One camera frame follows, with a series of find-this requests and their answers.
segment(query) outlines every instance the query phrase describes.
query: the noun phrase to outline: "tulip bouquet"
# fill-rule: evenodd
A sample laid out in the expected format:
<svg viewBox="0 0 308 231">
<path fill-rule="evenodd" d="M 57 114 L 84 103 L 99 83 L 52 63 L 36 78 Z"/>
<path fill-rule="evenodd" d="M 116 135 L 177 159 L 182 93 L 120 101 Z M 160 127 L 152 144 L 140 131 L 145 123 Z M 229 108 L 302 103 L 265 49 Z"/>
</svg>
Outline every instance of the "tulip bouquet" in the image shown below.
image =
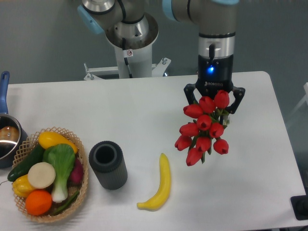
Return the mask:
<svg viewBox="0 0 308 231">
<path fill-rule="evenodd" d="M 229 115 L 229 112 L 225 110 L 229 102 L 229 94 L 224 90 L 219 90 L 214 100 L 203 96 L 199 103 L 195 102 L 183 108 L 184 114 L 194 120 L 180 128 L 181 135 L 175 142 L 175 147 L 179 151 L 189 148 L 186 158 L 187 166 L 192 166 L 199 160 L 204 163 L 205 153 L 208 152 L 211 155 L 213 139 L 216 140 L 213 148 L 217 153 L 228 153 L 229 145 L 221 138 L 227 125 L 220 123 L 220 117 Z"/>
</svg>

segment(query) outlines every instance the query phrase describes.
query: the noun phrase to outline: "bok choy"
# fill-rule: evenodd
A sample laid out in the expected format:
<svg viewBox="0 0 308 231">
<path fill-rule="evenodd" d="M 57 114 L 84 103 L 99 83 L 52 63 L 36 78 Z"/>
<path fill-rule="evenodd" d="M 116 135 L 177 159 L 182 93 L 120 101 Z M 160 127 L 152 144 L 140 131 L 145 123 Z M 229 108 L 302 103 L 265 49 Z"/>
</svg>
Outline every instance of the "bok choy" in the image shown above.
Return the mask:
<svg viewBox="0 0 308 231">
<path fill-rule="evenodd" d="M 74 167 L 75 153 L 68 144 L 58 144 L 48 149 L 45 161 L 51 164 L 56 172 L 56 178 L 51 192 L 54 202 L 62 202 L 67 196 L 67 180 Z"/>
</svg>

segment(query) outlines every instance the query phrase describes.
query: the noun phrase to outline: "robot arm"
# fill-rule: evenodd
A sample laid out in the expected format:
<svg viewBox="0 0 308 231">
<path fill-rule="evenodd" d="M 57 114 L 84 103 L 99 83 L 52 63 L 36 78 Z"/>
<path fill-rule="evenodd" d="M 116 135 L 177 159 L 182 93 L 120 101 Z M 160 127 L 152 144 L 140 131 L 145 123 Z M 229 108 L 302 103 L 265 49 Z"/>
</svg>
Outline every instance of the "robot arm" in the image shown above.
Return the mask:
<svg viewBox="0 0 308 231">
<path fill-rule="evenodd" d="M 226 110 L 234 114 L 245 94 L 245 89 L 235 87 L 231 80 L 238 2 L 163 0 L 168 18 L 199 26 L 198 80 L 184 89 L 189 104 L 195 100 L 195 88 L 212 99 L 219 90 L 233 91 L 235 101 Z"/>
<path fill-rule="evenodd" d="M 78 13 L 92 32 L 105 32 L 115 49 L 120 78 L 152 76 L 158 25 L 144 12 L 144 0 L 82 0 Z"/>
</svg>

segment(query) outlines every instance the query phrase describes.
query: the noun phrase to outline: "banana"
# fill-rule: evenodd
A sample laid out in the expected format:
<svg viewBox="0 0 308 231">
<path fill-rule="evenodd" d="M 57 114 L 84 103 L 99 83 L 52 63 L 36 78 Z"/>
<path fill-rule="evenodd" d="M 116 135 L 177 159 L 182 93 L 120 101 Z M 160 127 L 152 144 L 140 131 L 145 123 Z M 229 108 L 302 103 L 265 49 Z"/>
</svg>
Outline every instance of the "banana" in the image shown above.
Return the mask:
<svg viewBox="0 0 308 231">
<path fill-rule="evenodd" d="M 159 157 L 160 184 L 157 193 L 146 202 L 137 203 L 138 209 L 158 210 L 167 201 L 171 189 L 171 172 L 167 156 L 161 153 Z"/>
</svg>

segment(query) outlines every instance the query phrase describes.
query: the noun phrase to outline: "cooking pot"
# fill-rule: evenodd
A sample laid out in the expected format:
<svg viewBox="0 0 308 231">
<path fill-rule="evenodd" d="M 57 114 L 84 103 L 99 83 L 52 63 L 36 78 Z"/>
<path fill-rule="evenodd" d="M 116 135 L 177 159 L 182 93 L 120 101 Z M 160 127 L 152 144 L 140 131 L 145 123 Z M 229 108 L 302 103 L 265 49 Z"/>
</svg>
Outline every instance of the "cooking pot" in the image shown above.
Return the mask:
<svg viewBox="0 0 308 231">
<path fill-rule="evenodd" d="M 10 73 L 4 71 L 0 79 L 0 168 L 13 165 L 19 146 L 27 139 L 26 132 L 14 117 L 8 115 L 6 95 Z"/>
</svg>

